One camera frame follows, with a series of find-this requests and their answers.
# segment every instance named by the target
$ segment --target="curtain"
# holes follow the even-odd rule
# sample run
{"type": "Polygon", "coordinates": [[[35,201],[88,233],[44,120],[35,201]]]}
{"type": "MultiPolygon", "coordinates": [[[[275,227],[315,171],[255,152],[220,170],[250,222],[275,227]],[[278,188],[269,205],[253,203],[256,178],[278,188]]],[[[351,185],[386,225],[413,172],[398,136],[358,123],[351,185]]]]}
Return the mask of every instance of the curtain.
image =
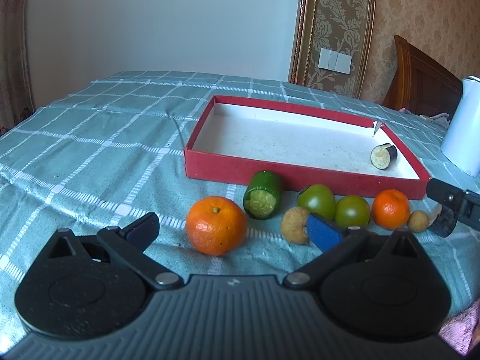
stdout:
{"type": "Polygon", "coordinates": [[[0,135],[35,110],[25,43],[25,0],[0,0],[0,135]]]}

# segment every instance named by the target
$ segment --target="gold frame molding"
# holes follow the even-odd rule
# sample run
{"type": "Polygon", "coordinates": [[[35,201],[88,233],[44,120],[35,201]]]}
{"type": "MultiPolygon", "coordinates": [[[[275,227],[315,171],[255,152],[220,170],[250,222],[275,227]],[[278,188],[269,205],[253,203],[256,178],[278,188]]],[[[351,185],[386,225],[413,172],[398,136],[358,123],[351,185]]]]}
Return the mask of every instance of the gold frame molding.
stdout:
{"type": "MultiPolygon", "coordinates": [[[[305,86],[314,36],[315,12],[318,0],[298,0],[297,24],[290,63],[289,82],[305,86]]],[[[374,27],[375,0],[368,2],[367,25],[358,66],[357,80],[352,97],[358,98],[362,90],[363,78],[370,50],[371,33],[374,27]]]]}

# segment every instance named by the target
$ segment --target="gray ribbed plastic base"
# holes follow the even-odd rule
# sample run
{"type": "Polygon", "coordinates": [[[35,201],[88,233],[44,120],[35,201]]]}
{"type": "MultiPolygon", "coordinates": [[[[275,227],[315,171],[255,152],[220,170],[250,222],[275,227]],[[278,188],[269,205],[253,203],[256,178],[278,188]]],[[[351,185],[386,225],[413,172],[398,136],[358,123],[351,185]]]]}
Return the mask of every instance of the gray ribbed plastic base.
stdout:
{"type": "Polygon", "coordinates": [[[274,276],[192,276],[157,292],[130,325],[89,341],[26,336],[6,360],[325,359],[458,360],[438,337],[406,344],[344,332],[312,294],[282,288],[274,276]]]}

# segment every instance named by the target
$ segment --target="orange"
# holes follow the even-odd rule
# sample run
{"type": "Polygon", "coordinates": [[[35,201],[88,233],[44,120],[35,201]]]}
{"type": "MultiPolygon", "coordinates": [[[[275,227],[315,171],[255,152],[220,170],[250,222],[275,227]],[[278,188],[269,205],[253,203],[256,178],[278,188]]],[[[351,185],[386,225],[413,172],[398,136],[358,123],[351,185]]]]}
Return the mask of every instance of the orange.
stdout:
{"type": "Polygon", "coordinates": [[[407,223],[410,218],[410,203],[400,191],[385,190],[375,196],[371,206],[375,223],[387,230],[395,230],[407,223]]]}
{"type": "Polygon", "coordinates": [[[209,196],[190,208],[185,229],[196,250],[220,256],[243,243],[247,234],[247,217],[231,200],[209,196]]]}

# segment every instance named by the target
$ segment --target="white kettle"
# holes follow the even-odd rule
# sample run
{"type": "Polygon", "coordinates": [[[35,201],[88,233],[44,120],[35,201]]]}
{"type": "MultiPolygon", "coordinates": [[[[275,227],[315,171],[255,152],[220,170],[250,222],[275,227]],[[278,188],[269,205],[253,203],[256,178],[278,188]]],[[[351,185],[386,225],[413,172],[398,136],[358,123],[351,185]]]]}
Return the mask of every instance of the white kettle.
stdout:
{"type": "Polygon", "coordinates": [[[441,152],[465,173],[480,173],[480,78],[462,80],[463,95],[440,146],[441,152]]]}

